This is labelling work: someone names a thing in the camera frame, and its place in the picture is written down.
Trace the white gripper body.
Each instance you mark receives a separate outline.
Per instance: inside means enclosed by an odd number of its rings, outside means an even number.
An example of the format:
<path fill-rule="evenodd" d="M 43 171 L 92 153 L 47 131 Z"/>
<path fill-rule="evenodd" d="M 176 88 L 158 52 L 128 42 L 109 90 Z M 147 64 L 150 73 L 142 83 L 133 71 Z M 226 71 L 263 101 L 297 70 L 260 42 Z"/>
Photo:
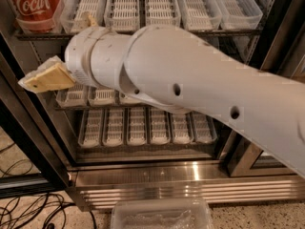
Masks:
<path fill-rule="evenodd" d="M 104 27 L 88 27 L 76 34 L 65 49 L 65 63 L 72 77 L 80 84 L 97 87 L 92 76 L 92 50 L 97 41 L 109 31 Z"/>

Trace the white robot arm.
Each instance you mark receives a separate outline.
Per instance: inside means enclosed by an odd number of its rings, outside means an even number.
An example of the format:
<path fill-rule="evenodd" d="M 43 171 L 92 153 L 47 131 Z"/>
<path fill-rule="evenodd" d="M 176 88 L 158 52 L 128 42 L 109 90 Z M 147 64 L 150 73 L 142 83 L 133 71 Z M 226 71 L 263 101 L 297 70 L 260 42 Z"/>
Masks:
<path fill-rule="evenodd" d="M 240 63 L 172 25 L 132 35 L 97 25 L 76 34 L 20 86 L 33 93 L 75 83 L 109 87 L 173 114 L 196 111 L 235 130 L 305 177 L 305 84 Z"/>

